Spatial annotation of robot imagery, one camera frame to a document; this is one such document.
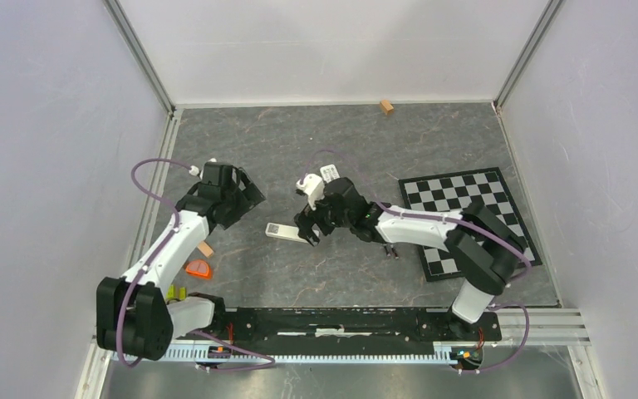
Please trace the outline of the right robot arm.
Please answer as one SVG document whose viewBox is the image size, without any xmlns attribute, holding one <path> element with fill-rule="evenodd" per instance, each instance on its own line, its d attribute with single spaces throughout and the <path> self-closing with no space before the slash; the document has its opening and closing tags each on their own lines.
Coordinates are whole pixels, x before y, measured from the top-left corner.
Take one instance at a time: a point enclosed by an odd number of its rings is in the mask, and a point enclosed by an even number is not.
<svg viewBox="0 0 638 399">
<path fill-rule="evenodd" d="M 367 243 L 414 244 L 448 253 L 465 279 L 446 318 L 457 339 L 476 333 L 491 302 L 517 278 L 516 267 L 531 265 L 524 241 L 479 202 L 450 212 L 405 209 L 368 201 L 346 177 L 326 182 L 314 174 L 300 178 L 296 192 L 307 205 L 294 222 L 310 245 L 335 229 L 347 229 Z"/>
</svg>

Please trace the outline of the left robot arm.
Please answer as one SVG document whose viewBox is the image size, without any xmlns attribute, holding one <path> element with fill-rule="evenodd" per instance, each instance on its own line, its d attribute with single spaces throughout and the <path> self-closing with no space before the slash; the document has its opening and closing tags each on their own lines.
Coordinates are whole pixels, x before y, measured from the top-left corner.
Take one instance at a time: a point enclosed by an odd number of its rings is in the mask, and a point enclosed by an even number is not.
<svg viewBox="0 0 638 399">
<path fill-rule="evenodd" d="M 237 166 L 210 160 L 185 168 L 196 181 L 173 204 L 163 232 L 119 278 L 103 278 L 96 288 L 97 344 L 127 367 L 161 359 L 177 337 L 199 330 L 214 339 L 228 327 L 220 298 L 189 294 L 167 303 L 165 296 L 193 250 L 215 228 L 237 223 L 265 196 Z"/>
</svg>

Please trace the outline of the white remote control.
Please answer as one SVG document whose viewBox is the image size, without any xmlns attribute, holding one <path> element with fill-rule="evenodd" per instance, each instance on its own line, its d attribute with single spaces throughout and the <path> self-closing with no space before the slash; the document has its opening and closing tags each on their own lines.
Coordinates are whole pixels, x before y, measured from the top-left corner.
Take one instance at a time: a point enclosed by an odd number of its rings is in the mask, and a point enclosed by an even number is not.
<svg viewBox="0 0 638 399">
<path fill-rule="evenodd" d="M 270 238 L 291 241 L 300 244 L 316 245 L 320 242 L 318 238 L 312 240 L 300 236 L 300 229 L 297 226 L 287 224 L 268 223 L 265 229 L 265 235 Z"/>
<path fill-rule="evenodd" d="M 341 176 L 334 164 L 324 165 L 320 168 L 321 177 L 326 183 L 339 179 Z"/>
</svg>

